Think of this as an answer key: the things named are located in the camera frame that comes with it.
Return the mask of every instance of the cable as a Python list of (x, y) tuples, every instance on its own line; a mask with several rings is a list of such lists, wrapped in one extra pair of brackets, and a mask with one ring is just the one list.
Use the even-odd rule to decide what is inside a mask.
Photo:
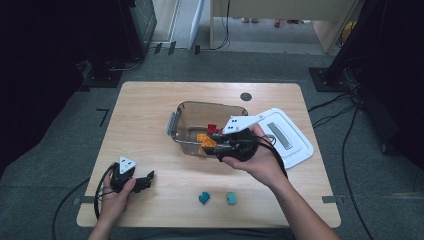
[(330, 103), (333, 103), (333, 102), (335, 102), (335, 101), (337, 101), (337, 100), (341, 100), (341, 99), (340, 99), (341, 97), (346, 96), (346, 95), (350, 95), (350, 94), (351, 94), (350, 92), (349, 92), (349, 93), (342, 93), (342, 94), (338, 95), (337, 97), (333, 98), (332, 100), (330, 100), (330, 101), (328, 101), (328, 102), (321, 103), (321, 104), (318, 104), (318, 105), (316, 105), (316, 106), (313, 106), (313, 107), (309, 108), (309, 109), (308, 109), (308, 112), (312, 112), (312, 111), (314, 111), (314, 110), (315, 110), (315, 109), (317, 109), (317, 108), (327, 106), (327, 105), (328, 105), (328, 104), (330, 104)]
[(322, 126), (322, 125), (324, 125), (324, 124), (328, 123), (329, 121), (333, 120), (334, 118), (336, 118), (336, 117), (338, 117), (338, 116), (340, 116), (340, 115), (342, 115), (342, 114), (345, 114), (345, 113), (349, 112), (349, 111), (350, 111), (350, 110), (352, 110), (354, 107), (355, 107), (355, 105), (351, 105), (351, 106), (349, 106), (349, 107), (347, 107), (347, 108), (344, 108), (343, 110), (341, 110), (341, 111), (340, 111), (339, 113), (337, 113), (336, 115), (323, 117), (323, 118), (319, 119), (318, 121), (316, 121), (314, 124), (312, 124), (312, 127), (313, 127), (313, 128), (320, 127), (320, 126)]
[[(377, 39), (377, 43), (376, 43), (376, 46), (374, 47), (374, 49), (379, 49), (380, 48), (380, 45), (381, 45), (381, 39), (382, 39), (382, 36), (383, 36), (384, 18), (386, 16), (386, 8), (387, 8), (387, 4), (388, 4), (387, 2), (388, 2), (388, 0), (386, 0), (384, 2), (382, 17), (381, 17), (381, 21), (380, 21), (380, 28), (378, 30), (379, 31), (379, 33), (378, 33), (378, 39)], [(353, 58), (347, 59), (345, 62), (346, 62), (346, 65), (348, 65), (350, 63), (350, 61), (360, 60), (360, 59), (367, 59), (367, 58), (370, 58), (370, 57), (372, 57), (372, 56), (371, 55), (366, 55), (366, 56), (360, 56), (360, 57), (353, 57)]]
[(344, 79), (346, 80), (346, 83), (350, 86), (350, 88), (352, 89), (355, 89), (360, 85), (359, 82), (356, 80), (359, 74), (360, 74), (359, 69), (351, 68), (349, 66), (343, 69)]
[[(129, 67), (129, 68), (109, 68), (109, 71), (129, 71), (129, 70), (136, 68), (143, 61), (142, 58), (134, 58), (134, 60), (136, 60), (138, 62), (132, 67)], [(113, 61), (116, 61), (116, 60), (111, 60), (111, 61), (106, 62), (106, 65), (108, 65), (110, 62), (113, 62)]]
[(114, 163), (111, 166), (109, 166), (106, 170), (106, 172), (103, 174), (102, 179), (99, 182), (99, 185), (97, 185), (96, 193), (94, 194), (94, 213), (96, 214), (96, 218), (99, 219), (100, 212), (99, 212), (99, 192), (100, 188), (102, 187), (103, 181), (105, 180), (106, 175), (109, 173), (110, 170), (117, 167), (119, 163)]
[(357, 106), (359, 106), (359, 107), (363, 107), (363, 101), (361, 100), (361, 98), (360, 98), (360, 96), (359, 96), (359, 94), (357, 94), (356, 93), (356, 91), (358, 91), (358, 89), (360, 88), (361, 86), (360, 85), (358, 85), (358, 86), (356, 86), (355, 88), (353, 88), (352, 89), (352, 91), (351, 91), (351, 98), (350, 98), (350, 100), (352, 100), (352, 103), (354, 104), (354, 105), (357, 105)]
[(108, 195), (108, 194), (111, 194), (111, 193), (114, 193), (115, 191), (110, 191), (110, 192), (107, 192), (107, 193), (103, 193), (103, 194), (101, 194), (101, 195), (99, 195), (99, 197), (97, 198), (97, 200), (99, 200), (99, 201), (102, 201), (100, 198), (101, 197), (103, 197), (103, 196), (105, 196), (105, 195)]
[(343, 140), (343, 145), (342, 145), (343, 175), (344, 175), (344, 178), (345, 178), (345, 181), (346, 181), (346, 184), (347, 184), (347, 188), (349, 190), (350, 198), (352, 199), (353, 206), (355, 207), (356, 214), (358, 215), (359, 220), (362, 223), (362, 226), (364, 227), (365, 231), (367, 232), (368, 237), (371, 240), (373, 240), (373, 237), (372, 237), (370, 231), (368, 230), (368, 228), (367, 228), (367, 226), (364, 222), (364, 219), (362, 218), (361, 213), (359, 212), (358, 205), (356, 204), (355, 197), (353, 196), (353, 191), (352, 191), (352, 188), (350, 186), (349, 178), (348, 178), (347, 172), (346, 172), (345, 147), (346, 147), (346, 142), (347, 142), (347, 139), (350, 135), (350, 132), (352, 131), (353, 123), (355, 122), (355, 118), (356, 118), (356, 114), (358, 113), (358, 110), (359, 110), (359, 106), (357, 106), (356, 109), (355, 109), (355, 113), (353, 114), (352, 122), (350, 123), (349, 130), (347, 131), (346, 136)]
[(221, 45), (219, 47), (217, 47), (217, 48), (210, 48), (210, 50), (219, 50), (219, 49), (225, 47), (225, 45), (227, 45), (227, 43), (228, 43), (228, 47), (231, 45), (230, 38), (229, 38), (230, 37), (230, 32), (228, 30), (228, 17), (230, 15), (230, 3), (231, 3), (231, 0), (228, 0), (226, 25), (224, 25), (224, 18), (221, 18), (222, 26), (225, 29), (225, 38), (224, 38), (224, 40), (222, 41), (222, 43), (221, 43)]
[(52, 221), (52, 238), (53, 238), (53, 240), (56, 240), (56, 218), (57, 218), (57, 215), (59, 214), (60, 208), (65, 203), (65, 201), (69, 198), (69, 196), (72, 195), (72, 193), (74, 193), (78, 188), (80, 188), (82, 185), (87, 183), (89, 180), (90, 180), (90, 178), (87, 178), (82, 183), (78, 184), (78, 186), (74, 187), (74, 189), (72, 189), (72, 191), (70, 191), (60, 202), (59, 206), (56, 209), (56, 212), (54, 213), (53, 221)]
[(263, 137), (259, 137), (259, 136), (257, 136), (258, 138), (260, 138), (260, 139), (262, 139), (262, 140), (264, 140), (264, 141), (266, 141), (266, 142), (268, 142), (266, 139), (265, 139), (265, 137), (267, 137), (269, 140), (271, 140), (271, 144), (272, 144), (272, 146), (274, 146), (275, 145), (275, 143), (277, 143), (277, 139), (275, 138), (275, 136), (274, 135), (271, 135), (271, 134), (266, 134), (265, 136), (263, 136)]

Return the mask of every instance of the transparent plastic container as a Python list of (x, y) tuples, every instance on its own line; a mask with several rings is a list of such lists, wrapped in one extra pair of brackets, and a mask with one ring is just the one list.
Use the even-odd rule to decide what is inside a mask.
[(171, 114), (167, 132), (181, 145), (185, 154), (205, 157), (199, 152), (201, 142), (197, 141), (197, 135), (206, 134), (208, 124), (215, 124), (216, 129), (222, 129), (231, 116), (247, 115), (247, 110), (243, 107), (187, 101), (181, 103), (176, 112)]

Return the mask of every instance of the table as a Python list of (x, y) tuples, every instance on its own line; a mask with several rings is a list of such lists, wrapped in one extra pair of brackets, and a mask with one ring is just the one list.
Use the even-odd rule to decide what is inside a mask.
[[(199, 0), (192, 25), (189, 49), (200, 19), (198, 12), (203, 9)], [(214, 17), (227, 16), (229, 0), (211, 0), (210, 48), (214, 46)], [(346, 23), (357, 17), (363, 0), (231, 0), (229, 17), (256, 17), (265, 19), (303, 19), (312, 22), (324, 53), (330, 52), (343, 31)]]
[[(243, 101), (248, 92), (252, 100)], [(249, 115), (269, 108), (282, 109), (314, 146), (313, 156), (288, 171), (290, 181), (312, 208), (331, 227), (340, 225), (333, 196), (300, 87), (278, 83), (126, 82), (121, 89), (103, 144), (85, 193), (94, 196), (107, 167), (125, 156), (138, 163), (134, 177), (155, 170), (150, 189), (132, 195), (118, 226), (253, 228), (288, 226), (271, 191), (243, 171), (216, 158), (183, 154), (166, 134), (171, 112), (184, 101), (203, 101), (242, 106)], [(198, 196), (211, 198), (202, 205)], [(228, 192), (237, 203), (229, 205)], [(94, 226), (93, 204), (82, 204), (80, 226)]]

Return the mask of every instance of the finger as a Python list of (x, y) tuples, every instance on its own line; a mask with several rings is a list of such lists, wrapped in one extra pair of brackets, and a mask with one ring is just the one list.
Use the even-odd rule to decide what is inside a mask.
[(127, 200), (125, 201), (124, 212), (127, 209), (128, 204), (130, 203), (131, 194), (128, 194)]
[(135, 178), (130, 178), (124, 185), (124, 188), (122, 188), (121, 192), (119, 193), (120, 196), (127, 197), (128, 194), (132, 191), (135, 185)]
[(222, 161), (225, 162), (227, 165), (229, 165), (230, 167), (232, 167), (234, 169), (244, 170), (244, 171), (247, 170), (246, 164), (244, 162), (240, 162), (236, 158), (224, 157), (224, 158), (222, 158)]
[(107, 176), (103, 180), (103, 186), (110, 186), (110, 176), (112, 175), (112, 170), (109, 170)]
[(255, 124), (252, 128), (253, 133), (256, 136), (262, 137), (265, 135), (264, 131), (262, 130), (261, 126), (259, 126), (259, 124)]

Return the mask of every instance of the hand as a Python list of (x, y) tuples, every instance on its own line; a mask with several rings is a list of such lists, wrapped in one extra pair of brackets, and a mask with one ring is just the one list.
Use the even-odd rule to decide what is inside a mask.
[[(253, 126), (252, 131), (256, 136), (265, 136), (264, 131), (258, 124)], [(234, 169), (246, 171), (256, 180), (268, 187), (270, 187), (273, 182), (279, 181), (279, 179), (287, 180), (272, 152), (260, 145), (255, 155), (245, 162), (240, 162), (233, 157), (224, 157), (222, 161)]]
[(103, 181), (103, 196), (102, 207), (100, 212), (99, 221), (106, 221), (111, 225), (114, 225), (116, 220), (121, 216), (124, 211), (128, 200), (129, 193), (132, 191), (135, 185), (135, 179), (130, 178), (124, 185), (121, 192), (116, 193), (110, 187), (110, 176), (112, 170), (109, 171), (108, 176)]

